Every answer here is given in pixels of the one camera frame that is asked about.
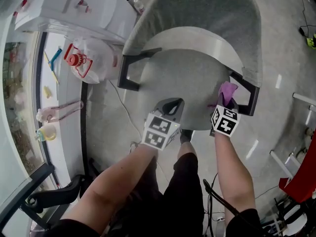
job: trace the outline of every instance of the bottle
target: bottle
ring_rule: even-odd
[[[36,131],[36,137],[39,141],[53,140],[56,138],[56,128],[52,124],[42,126]]]
[[[145,11],[143,3],[139,0],[134,0],[134,8],[139,13],[139,15],[142,15]]]

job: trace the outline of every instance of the glass window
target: glass window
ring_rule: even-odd
[[[2,87],[6,118],[17,152],[28,174],[43,163],[35,139],[32,78],[37,32],[17,32],[10,25],[3,54]]]

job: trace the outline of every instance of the person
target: person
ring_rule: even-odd
[[[164,194],[156,180],[157,150],[140,144],[103,171],[79,202],[45,237],[110,237],[203,235],[204,208],[198,158],[192,131],[181,130],[181,147],[174,174]],[[260,228],[252,178],[229,137],[215,132],[217,171],[223,198],[240,215],[225,209],[226,236],[260,236],[245,221]]]

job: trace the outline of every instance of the chair seat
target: chair seat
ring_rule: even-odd
[[[138,114],[146,119],[163,99],[185,101],[181,128],[210,130],[210,114],[221,84],[229,81],[226,67],[215,58],[194,50],[172,49],[156,53],[146,63],[137,95]]]

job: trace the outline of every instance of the fiducial marker cube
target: fiducial marker cube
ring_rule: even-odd
[[[163,150],[174,140],[179,129],[180,124],[149,113],[145,123],[142,144]]]
[[[211,118],[213,129],[216,132],[231,137],[239,124],[240,117],[240,114],[217,105]]]

